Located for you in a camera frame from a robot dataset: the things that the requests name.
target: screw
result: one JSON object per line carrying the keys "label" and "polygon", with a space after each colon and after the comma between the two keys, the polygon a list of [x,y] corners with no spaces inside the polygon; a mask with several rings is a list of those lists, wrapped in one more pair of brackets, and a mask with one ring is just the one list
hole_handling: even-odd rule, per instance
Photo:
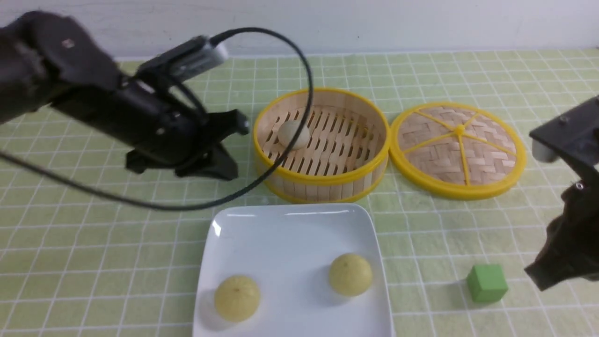
{"label": "screw", "polygon": [[75,41],[68,38],[62,42],[62,46],[67,49],[73,48],[75,47]]}

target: black cable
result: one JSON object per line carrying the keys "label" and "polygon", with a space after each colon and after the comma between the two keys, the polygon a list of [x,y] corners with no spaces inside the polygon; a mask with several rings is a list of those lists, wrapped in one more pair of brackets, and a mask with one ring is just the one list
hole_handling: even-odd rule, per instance
{"label": "black cable", "polygon": [[93,194],[97,197],[104,198],[107,200],[128,204],[130,206],[148,208],[148,209],[153,209],[153,210],[166,210],[166,211],[174,211],[174,212],[189,211],[189,210],[201,210],[201,209],[219,206],[221,204],[227,203],[231,200],[241,197],[245,193],[251,191],[258,185],[260,185],[260,183],[262,183],[264,180],[266,180],[266,178],[268,178],[269,175],[271,175],[279,166],[281,166],[283,161],[287,158],[289,153],[292,151],[293,146],[295,145],[295,142],[300,137],[299,134],[301,133],[301,130],[304,128],[304,126],[306,125],[306,122],[308,121],[308,116],[310,115],[310,110],[312,108],[312,101],[314,98],[314,83],[313,83],[313,79],[312,79],[312,70],[310,69],[310,64],[308,63],[308,60],[306,59],[304,53],[300,50],[300,48],[295,43],[293,43],[293,41],[286,38],[285,36],[283,36],[277,32],[271,31],[269,29],[265,29],[265,28],[248,27],[248,28],[231,29],[229,31],[215,35],[213,38],[210,39],[210,42],[213,46],[216,47],[218,44],[231,38],[232,36],[240,34],[240,33],[245,33],[245,32],[262,33],[262,34],[266,34],[266,35],[270,35],[272,37],[278,38],[279,40],[282,40],[283,42],[288,44],[295,51],[295,53],[300,58],[303,66],[306,70],[307,76],[308,76],[308,99],[306,102],[304,114],[302,115],[302,118],[299,122],[300,126],[298,127],[297,131],[295,132],[295,134],[294,134],[293,138],[291,139],[291,142],[289,143],[287,148],[281,154],[281,157],[279,157],[277,160],[275,160],[274,164],[270,168],[268,168],[268,170],[266,170],[262,175],[260,175],[260,177],[256,178],[248,186],[240,189],[239,191],[232,193],[230,195],[227,195],[226,197],[223,197],[223,198],[220,198],[217,200],[213,200],[213,201],[209,201],[207,203],[202,203],[202,204],[177,205],[177,206],[176,205],[167,205],[167,204],[157,204],[157,203],[151,203],[151,202],[142,201],[142,200],[136,200],[133,198],[122,197],[120,195],[101,191],[100,189],[96,189],[96,188],[93,188],[90,186],[80,184],[76,181],[73,181],[69,178],[63,177],[63,176],[56,174],[50,170],[46,170],[46,169],[39,167],[35,164],[27,163],[26,161],[21,160],[20,158],[17,158],[10,154],[7,154],[4,151],[0,151],[0,158],[4,159],[10,163],[13,163],[17,166],[21,166],[22,168],[24,168],[26,170],[40,174],[44,177],[47,177],[51,180],[62,183],[64,185],[67,185],[71,188],[77,189],[79,191]]}

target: yellow bun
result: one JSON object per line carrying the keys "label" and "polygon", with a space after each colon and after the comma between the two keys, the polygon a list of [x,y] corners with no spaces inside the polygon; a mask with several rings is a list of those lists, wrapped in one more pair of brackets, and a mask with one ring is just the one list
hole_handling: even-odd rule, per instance
{"label": "yellow bun", "polygon": [[224,280],[214,294],[216,312],[225,320],[241,322],[250,318],[260,304],[260,289],[247,276],[231,276]]}
{"label": "yellow bun", "polygon": [[340,295],[358,296],[370,288],[372,281],[370,263],[358,254],[337,257],[329,269],[329,283]]}

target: grid pattern tablecloth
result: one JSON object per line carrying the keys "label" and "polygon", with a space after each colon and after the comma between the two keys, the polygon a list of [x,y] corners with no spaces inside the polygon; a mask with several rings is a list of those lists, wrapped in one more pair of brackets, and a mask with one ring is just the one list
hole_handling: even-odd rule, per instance
{"label": "grid pattern tablecloth", "polygon": [[[539,293],[523,268],[561,212],[576,177],[530,155],[532,128],[599,92],[599,51],[347,55],[311,58],[316,84],[350,89],[391,122],[431,101],[471,104],[525,140],[528,166],[508,193],[484,201],[436,198],[389,166],[359,201],[374,218],[398,336],[591,336],[599,334],[599,285],[566,282]],[[137,64],[127,62],[132,71]],[[305,86],[293,58],[235,59],[188,82],[211,111],[254,118],[277,96]],[[42,110],[0,127],[0,146],[79,181],[131,197],[193,202],[229,194],[256,175],[250,137],[226,145],[240,178],[223,183],[136,176],[128,149]],[[283,203],[261,186],[226,207]],[[204,239],[218,209],[160,213],[107,203],[0,166],[0,337],[190,336]],[[500,263],[510,291],[471,302],[474,263]]]}

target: white wall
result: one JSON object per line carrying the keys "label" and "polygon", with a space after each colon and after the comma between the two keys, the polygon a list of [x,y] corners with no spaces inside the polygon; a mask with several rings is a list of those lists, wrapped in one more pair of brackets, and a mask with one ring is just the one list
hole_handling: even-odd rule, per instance
{"label": "white wall", "polygon": [[[0,25],[38,8],[75,16],[116,56],[150,56],[249,25],[275,29],[309,53],[599,45],[599,0],[0,0]],[[253,35],[228,47],[288,51]]]}

